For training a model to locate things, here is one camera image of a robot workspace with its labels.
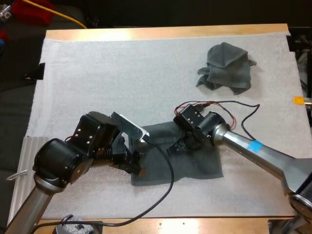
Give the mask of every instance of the black wire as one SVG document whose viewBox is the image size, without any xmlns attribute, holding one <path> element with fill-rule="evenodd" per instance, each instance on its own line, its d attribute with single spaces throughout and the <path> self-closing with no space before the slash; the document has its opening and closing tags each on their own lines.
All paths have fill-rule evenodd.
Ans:
<svg viewBox="0 0 312 234">
<path fill-rule="evenodd" d="M 243 106 L 248 106 L 248 107 L 255 107 L 255 110 L 253 112 L 251 112 L 249 115 L 247 115 L 241 122 L 241 127 L 242 129 L 244 130 L 244 132 L 252 139 L 252 140 L 256 140 L 253 135 L 251 135 L 247 129 L 245 128 L 244 126 L 244 123 L 245 121 L 250 117 L 252 116 L 254 113 L 256 113 L 256 111 L 259 109 L 260 107 L 260 104 L 257 104 L 257 105 L 248 105 L 246 103 L 242 103 L 240 101 L 234 101 L 234 100 L 227 100 L 227 101 L 218 101 L 218 103 L 228 103 L 228 102 L 231 102 L 231 103 L 237 103 L 237 104 L 240 104 L 240 105 L 243 105 Z"/>
<path fill-rule="evenodd" d="M 55 226 L 55 225 L 63 225 L 63 224 L 84 224 L 84 225 L 93 225 L 93 226 L 101 226 L 101 227 L 120 227 L 120 226 L 124 226 L 127 225 L 129 223 L 132 223 L 134 221 L 136 221 L 139 218 L 142 218 L 144 215 L 146 215 L 148 212 L 150 212 L 152 209 L 154 209 L 159 203 L 161 203 L 165 197 L 170 193 L 174 181 L 175 181 L 175 175 L 174 175 L 174 170 L 172 168 L 172 165 L 169 161 L 168 156 L 166 155 L 166 153 L 161 149 L 161 147 L 159 145 L 157 145 L 156 143 L 154 143 L 149 136 L 145 135 L 145 137 L 143 138 L 143 140 L 145 140 L 147 143 L 149 143 L 150 145 L 153 145 L 154 147 L 156 147 L 160 153 L 164 156 L 169 169 L 170 169 L 170 173 L 171 173 L 171 182 L 169 185 L 168 190 L 165 192 L 165 194 L 156 202 L 154 203 L 154 205 L 152 205 L 150 208 L 148 208 L 146 211 L 144 211 L 143 213 L 139 214 L 138 216 L 131 218 L 125 222 L 121 222 L 121 223 L 98 223 L 98 222 L 88 222 L 88 221 L 60 221 L 60 222 L 51 222 L 51 223 L 42 223 L 39 224 L 37 226 L 34 227 L 34 229 L 31 231 L 30 234 L 35 233 L 36 230 L 38 230 L 41 227 L 46 227 L 46 226 Z"/>
</svg>

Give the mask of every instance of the gray cloth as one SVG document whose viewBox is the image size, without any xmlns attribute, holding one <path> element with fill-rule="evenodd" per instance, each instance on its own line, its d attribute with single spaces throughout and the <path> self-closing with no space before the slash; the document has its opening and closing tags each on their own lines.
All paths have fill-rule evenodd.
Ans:
<svg viewBox="0 0 312 234">
<path fill-rule="evenodd" d="M 173 122 L 146 126 L 144 129 L 164 151 L 182 135 L 182 131 Z M 132 185 L 147 186 L 170 182 L 168 164 L 155 147 L 132 140 L 129 140 L 129 145 L 131 151 L 137 150 L 143 154 L 140 161 L 143 172 L 139 176 L 131 176 Z M 204 145 L 197 151 L 171 154 L 169 160 L 174 169 L 175 181 L 184 177 L 196 179 L 223 177 L 218 148 L 210 144 Z"/>
<path fill-rule="evenodd" d="M 246 50 L 226 42 L 215 45 L 208 51 L 207 65 L 198 70 L 203 76 L 196 86 L 204 84 L 211 90 L 227 86 L 235 95 L 250 89 L 250 66 L 256 62 L 248 59 Z"/>
</svg>

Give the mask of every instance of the wooden table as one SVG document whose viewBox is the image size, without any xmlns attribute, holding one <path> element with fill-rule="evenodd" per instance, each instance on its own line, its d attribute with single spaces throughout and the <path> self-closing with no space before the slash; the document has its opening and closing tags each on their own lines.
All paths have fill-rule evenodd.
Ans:
<svg viewBox="0 0 312 234">
<path fill-rule="evenodd" d="M 112 41 L 133 39 L 183 38 L 221 35 L 248 35 L 288 31 L 287 24 L 249 24 L 166 28 L 78 29 L 47 31 L 46 37 L 75 41 Z M 129 225 L 105 227 L 105 234 L 267 234 L 267 217 L 236 218 L 142 218 Z M 122 222 L 123 219 L 101 219 Z M 51 234 L 54 227 L 44 227 L 36 234 Z"/>
</svg>

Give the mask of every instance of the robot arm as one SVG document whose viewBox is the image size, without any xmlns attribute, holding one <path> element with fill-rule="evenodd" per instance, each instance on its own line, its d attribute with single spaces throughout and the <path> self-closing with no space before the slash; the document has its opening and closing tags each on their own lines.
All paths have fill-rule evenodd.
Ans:
<svg viewBox="0 0 312 234">
<path fill-rule="evenodd" d="M 125 147 L 115 121 L 98 112 L 80 118 L 68 141 L 52 139 L 35 157 L 35 188 L 23 203 L 5 234 L 29 234 L 56 193 L 86 173 L 94 161 L 139 174 L 139 155 Z"/>
<path fill-rule="evenodd" d="M 192 150 L 194 142 L 197 145 L 206 141 L 214 145 L 225 144 L 281 180 L 284 194 L 288 195 L 290 205 L 299 216 L 291 222 L 285 222 L 283 227 L 279 227 L 279 231 L 272 233 L 290 234 L 290 230 L 297 228 L 298 224 L 301 226 L 305 221 L 311 223 L 312 158 L 294 158 L 257 140 L 236 134 L 229 130 L 229 125 L 219 114 L 209 112 L 204 117 L 192 105 L 178 113 L 174 121 L 187 132 L 187 137 L 177 141 L 169 148 L 169 152 L 179 151 L 181 148 Z"/>
</svg>

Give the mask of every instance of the wire bundle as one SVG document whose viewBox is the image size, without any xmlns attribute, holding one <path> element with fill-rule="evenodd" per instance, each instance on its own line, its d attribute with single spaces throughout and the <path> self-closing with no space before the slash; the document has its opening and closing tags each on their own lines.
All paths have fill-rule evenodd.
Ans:
<svg viewBox="0 0 312 234">
<path fill-rule="evenodd" d="M 247 131 L 247 129 L 244 126 L 245 121 L 252 116 L 254 113 L 256 113 L 256 111 L 259 109 L 260 104 L 257 105 L 249 105 L 240 101 L 234 101 L 234 100 L 226 100 L 226 101 L 186 101 L 182 104 L 180 104 L 179 106 L 177 106 L 174 110 L 175 115 L 178 115 L 179 113 L 179 109 L 185 108 L 186 104 L 190 104 L 193 105 L 194 107 L 203 107 L 203 109 L 207 106 L 210 105 L 217 105 L 219 107 L 221 107 L 224 111 L 226 111 L 231 119 L 232 119 L 232 123 L 231 123 L 231 130 L 233 130 L 236 127 L 236 118 L 234 117 L 234 115 L 232 115 L 232 113 L 226 109 L 224 106 L 221 105 L 221 103 L 237 103 L 243 106 L 247 106 L 247 107 L 253 107 L 255 108 L 253 112 L 251 112 L 249 115 L 247 115 L 241 122 L 241 127 L 244 130 L 244 132 L 252 139 L 255 140 L 255 138 Z"/>
</svg>

